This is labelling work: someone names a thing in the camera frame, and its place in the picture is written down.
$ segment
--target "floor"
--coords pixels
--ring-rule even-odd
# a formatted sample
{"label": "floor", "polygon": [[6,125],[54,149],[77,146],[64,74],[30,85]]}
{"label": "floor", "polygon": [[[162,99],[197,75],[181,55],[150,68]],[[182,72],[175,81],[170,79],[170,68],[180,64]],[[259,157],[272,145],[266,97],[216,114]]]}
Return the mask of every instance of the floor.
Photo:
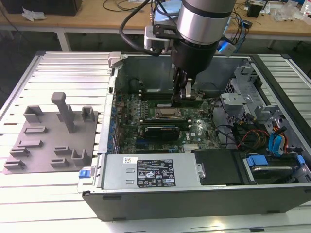
{"label": "floor", "polygon": [[[15,32],[14,39],[0,37],[0,107],[19,81],[36,51],[61,51],[54,33]],[[143,44],[143,36],[132,36],[137,43]],[[73,51],[134,51],[118,34],[69,34]],[[302,43],[293,51],[296,41],[277,41],[273,50],[267,48],[268,40],[246,40],[239,53],[288,54],[308,73],[311,69],[311,44]]]}

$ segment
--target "motherboard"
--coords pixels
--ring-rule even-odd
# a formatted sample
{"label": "motherboard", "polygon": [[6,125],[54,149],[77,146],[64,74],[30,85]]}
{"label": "motherboard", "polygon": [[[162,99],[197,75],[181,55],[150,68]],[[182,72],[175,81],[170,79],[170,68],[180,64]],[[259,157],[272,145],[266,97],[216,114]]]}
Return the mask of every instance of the motherboard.
{"label": "motherboard", "polygon": [[170,100],[142,101],[136,94],[117,94],[119,153],[190,153],[220,148],[208,99],[200,105],[171,108]]}

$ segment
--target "motherboard chip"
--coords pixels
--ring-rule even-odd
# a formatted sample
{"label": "motherboard chip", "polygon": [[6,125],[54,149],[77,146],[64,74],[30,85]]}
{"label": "motherboard chip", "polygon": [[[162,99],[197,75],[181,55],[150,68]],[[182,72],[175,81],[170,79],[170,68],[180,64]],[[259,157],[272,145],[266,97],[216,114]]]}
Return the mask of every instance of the motherboard chip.
{"label": "motherboard chip", "polygon": [[180,110],[177,108],[156,108],[156,118],[170,118],[170,117],[181,117]]}

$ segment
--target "white label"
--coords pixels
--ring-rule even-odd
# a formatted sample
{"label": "white label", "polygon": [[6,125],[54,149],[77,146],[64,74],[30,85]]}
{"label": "white label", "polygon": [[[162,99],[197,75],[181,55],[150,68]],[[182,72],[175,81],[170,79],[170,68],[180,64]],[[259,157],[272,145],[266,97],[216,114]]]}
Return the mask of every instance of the white label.
{"label": "white label", "polygon": [[138,157],[123,157],[124,164],[136,164]]}
{"label": "white label", "polygon": [[164,183],[172,183],[172,182],[175,182],[175,179],[166,179],[166,180],[163,180]]}

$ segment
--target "silver cylinder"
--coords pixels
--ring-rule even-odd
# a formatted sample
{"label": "silver cylinder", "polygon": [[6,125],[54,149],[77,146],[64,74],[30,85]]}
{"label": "silver cylinder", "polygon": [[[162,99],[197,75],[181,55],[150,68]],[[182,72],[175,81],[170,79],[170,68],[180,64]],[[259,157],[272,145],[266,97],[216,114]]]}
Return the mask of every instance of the silver cylinder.
{"label": "silver cylinder", "polygon": [[209,45],[220,40],[229,17],[230,16],[225,18],[204,17],[191,12],[182,5],[177,29],[185,40],[194,44]]}
{"label": "silver cylinder", "polygon": [[184,0],[189,5],[206,12],[231,12],[237,0]]}

